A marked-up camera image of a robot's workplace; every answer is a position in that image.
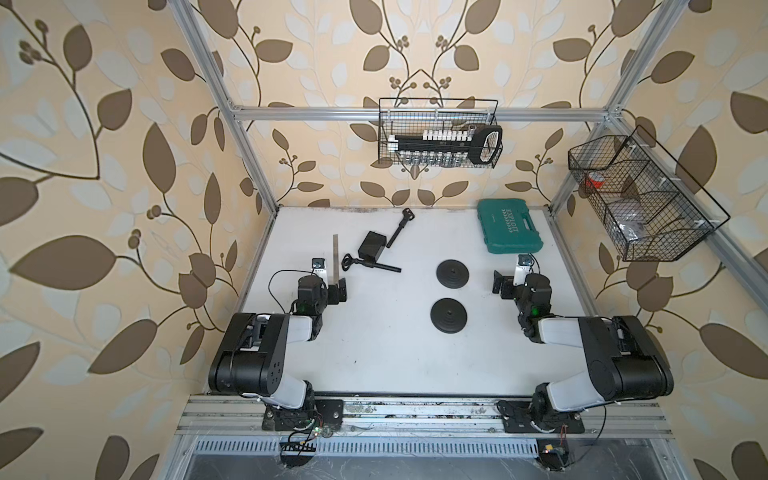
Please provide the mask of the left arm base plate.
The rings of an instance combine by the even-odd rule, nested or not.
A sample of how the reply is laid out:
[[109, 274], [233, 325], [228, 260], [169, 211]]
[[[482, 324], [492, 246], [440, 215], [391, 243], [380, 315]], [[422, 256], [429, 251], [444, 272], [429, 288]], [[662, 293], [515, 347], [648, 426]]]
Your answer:
[[261, 428], [274, 432], [305, 432], [317, 428], [322, 435], [340, 430], [344, 402], [337, 399], [306, 400], [299, 409], [287, 409], [267, 404]]

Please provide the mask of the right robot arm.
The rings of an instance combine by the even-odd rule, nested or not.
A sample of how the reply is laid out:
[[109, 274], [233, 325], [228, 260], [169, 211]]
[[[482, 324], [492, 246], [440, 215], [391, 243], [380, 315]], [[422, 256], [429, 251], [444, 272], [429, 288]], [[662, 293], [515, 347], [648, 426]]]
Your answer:
[[584, 355], [585, 371], [536, 387], [528, 407], [533, 421], [672, 393], [674, 378], [668, 362], [638, 318], [554, 314], [550, 280], [539, 273], [519, 280], [496, 271], [492, 292], [515, 303], [518, 323], [528, 340], [577, 348]]

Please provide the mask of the black round base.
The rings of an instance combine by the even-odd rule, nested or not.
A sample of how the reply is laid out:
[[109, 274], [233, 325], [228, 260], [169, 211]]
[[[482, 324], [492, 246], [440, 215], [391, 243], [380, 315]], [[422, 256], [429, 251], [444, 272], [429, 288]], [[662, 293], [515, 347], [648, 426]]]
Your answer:
[[468, 315], [465, 307], [458, 300], [442, 298], [431, 307], [430, 320], [440, 332], [455, 334], [465, 328]]
[[438, 282], [449, 289], [464, 287], [470, 278], [468, 268], [464, 263], [455, 259], [442, 261], [436, 268]]

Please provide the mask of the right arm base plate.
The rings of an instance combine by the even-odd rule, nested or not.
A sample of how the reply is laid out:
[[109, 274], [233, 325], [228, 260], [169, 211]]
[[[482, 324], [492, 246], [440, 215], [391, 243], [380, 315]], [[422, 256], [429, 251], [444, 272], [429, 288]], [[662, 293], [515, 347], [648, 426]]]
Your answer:
[[585, 427], [578, 412], [560, 412], [533, 401], [499, 400], [496, 409], [503, 429], [509, 434], [583, 434]]

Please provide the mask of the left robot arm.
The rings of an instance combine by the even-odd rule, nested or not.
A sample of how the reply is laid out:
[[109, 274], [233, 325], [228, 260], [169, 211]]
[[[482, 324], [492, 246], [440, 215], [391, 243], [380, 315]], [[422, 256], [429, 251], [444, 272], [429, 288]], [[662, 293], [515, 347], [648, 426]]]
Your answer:
[[327, 284], [306, 272], [298, 298], [287, 313], [237, 313], [225, 331], [208, 373], [209, 389], [218, 394], [257, 398], [290, 414], [316, 411], [313, 387], [286, 372], [287, 346], [312, 342], [330, 305], [347, 301], [346, 280]]

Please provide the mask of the black mic stand rod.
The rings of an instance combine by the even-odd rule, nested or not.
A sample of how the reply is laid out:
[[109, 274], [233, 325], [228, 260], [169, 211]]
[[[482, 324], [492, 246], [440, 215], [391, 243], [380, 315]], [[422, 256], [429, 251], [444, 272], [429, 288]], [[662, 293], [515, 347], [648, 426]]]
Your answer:
[[348, 271], [353, 265], [361, 265], [370, 269], [380, 269], [380, 270], [394, 272], [394, 273], [402, 272], [402, 269], [400, 267], [381, 264], [369, 259], [355, 258], [351, 254], [345, 254], [341, 260], [342, 270]]

